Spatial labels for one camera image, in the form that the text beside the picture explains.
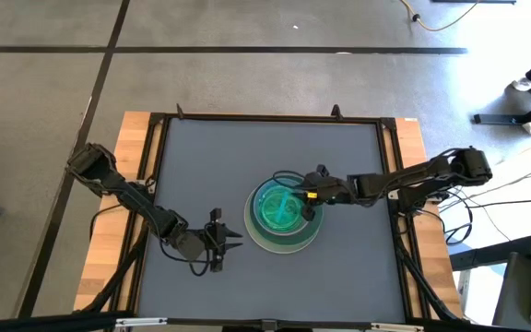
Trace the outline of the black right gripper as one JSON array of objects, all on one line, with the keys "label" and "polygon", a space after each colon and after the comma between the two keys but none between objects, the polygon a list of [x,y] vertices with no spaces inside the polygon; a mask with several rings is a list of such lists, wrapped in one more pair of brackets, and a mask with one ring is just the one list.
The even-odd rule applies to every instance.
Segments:
[{"label": "black right gripper", "polygon": [[352,204],[353,191],[346,180],[331,176],[329,170],[319,164],[314,172],[307,173],[298,187],[304,192],[293,195],[302,200],[301,215],[305,220],[314,220],[315,207],[323,204]]}]

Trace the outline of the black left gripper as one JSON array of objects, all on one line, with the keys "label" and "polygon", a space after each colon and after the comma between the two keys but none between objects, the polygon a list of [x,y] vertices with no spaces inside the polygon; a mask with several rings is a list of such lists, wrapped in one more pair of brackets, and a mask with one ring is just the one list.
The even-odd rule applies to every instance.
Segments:
[{"label": "black left gripper", "polygon": [[232,231],[219,222],[222,211],[219,207],[209,213],[209,222],[205,225],[206,248],[209,252],[209,269],[220,272],[223,268],[224,255],[242,243],[226,243],[226,238],[242,238],[238,232]]}]

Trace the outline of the clear green plastic plate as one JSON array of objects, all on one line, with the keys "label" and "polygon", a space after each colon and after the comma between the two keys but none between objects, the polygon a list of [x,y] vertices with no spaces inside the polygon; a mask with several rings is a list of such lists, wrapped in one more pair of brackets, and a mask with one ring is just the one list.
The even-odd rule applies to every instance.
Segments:
[{"label": "clear green plastic plate", "polygon": [[268,190],[258,202],[264,227],[279,233],[290,233],[301,226],[301,207],[302,202],[285,187]]}]

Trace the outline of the blue plastic plate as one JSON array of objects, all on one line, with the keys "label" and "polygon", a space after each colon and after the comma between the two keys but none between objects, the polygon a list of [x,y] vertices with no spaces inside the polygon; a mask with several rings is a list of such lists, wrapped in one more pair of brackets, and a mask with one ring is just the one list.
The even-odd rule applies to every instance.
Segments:
[{"label": "blue plastic plate", "polygon": [[268,230],[268,229],[266,229],[264,227],[264,224],[262,223],[261,218],[259,216],[259,212],[258,212],[258,202],[260,200],[260,197],[264,193],[266,193],[268,190],[271,190],[271,189],[276,188],[276,187],[285,187],[289,191],[291,191],[292,194],[293,194],[295,192],[294,187],[297,186],[298,184],[299,184],[299,181],[298,181],[298,179],[296,177],[283,176],[281,178],[278,178],[276,181],[275,180],[266,180],[265,182],[263,182],[256,189],[255,193],[253,194],[253,199],[252,199],[253,214],[254,214],[254,218],[255,218],[256,222],[258,223],[258,225],[264,231],[267,231],[269,233],[272,233],[272,234],[275,234],[275,235],[279,235],[279,236],[288,236],[288,235],[297,233],[297,232],[301,231],[302,229],[304,229],[306,227],[307,222],[301,216],[302,224],[296,231],[293,231],[293,232],[290,232],[290,233],[273,232],[273,231],[270,231],[270,230]]}]

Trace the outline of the dark desk leg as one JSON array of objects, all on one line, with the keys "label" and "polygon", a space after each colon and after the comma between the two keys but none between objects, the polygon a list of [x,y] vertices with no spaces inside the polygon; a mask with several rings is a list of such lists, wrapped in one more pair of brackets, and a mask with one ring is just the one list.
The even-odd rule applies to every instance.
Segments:
[{"label": "dark desk leg", "polygon": [[453,271],[505,263],[511,253],[531,256],[531,236],[450,255]]}]

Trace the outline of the black desk base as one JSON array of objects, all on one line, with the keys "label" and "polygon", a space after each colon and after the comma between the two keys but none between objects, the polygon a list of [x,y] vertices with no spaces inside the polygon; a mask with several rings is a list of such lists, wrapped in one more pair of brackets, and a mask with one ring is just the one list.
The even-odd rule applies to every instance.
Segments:
[{"label": "black desk base", "polygon": [[531,90],[520,92],[508,86],[502,98],[510,103],[510,111],[477,113],[472,122],[475,125],[524,125],[531,122]]}]

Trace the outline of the black aluminium table frame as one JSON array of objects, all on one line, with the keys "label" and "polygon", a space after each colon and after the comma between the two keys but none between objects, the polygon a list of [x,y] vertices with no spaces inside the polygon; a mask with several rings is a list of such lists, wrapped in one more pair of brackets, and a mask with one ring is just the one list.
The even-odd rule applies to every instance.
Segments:
[{"label": "black aluminium table frame", "polygon": [[322,229],[295,254],[274,254],[251,239],[250,196],[274,171],[327,161],[342,172],[388,169],[376,119],[188,114],[172,117],[159,154],[157,206],[194,229],[211,208],[242,235],[220,272],[201,277],[169,259],[149,228],[136,314],[171,325],[369,329],[413,324],[389,207],[328,207]]}]

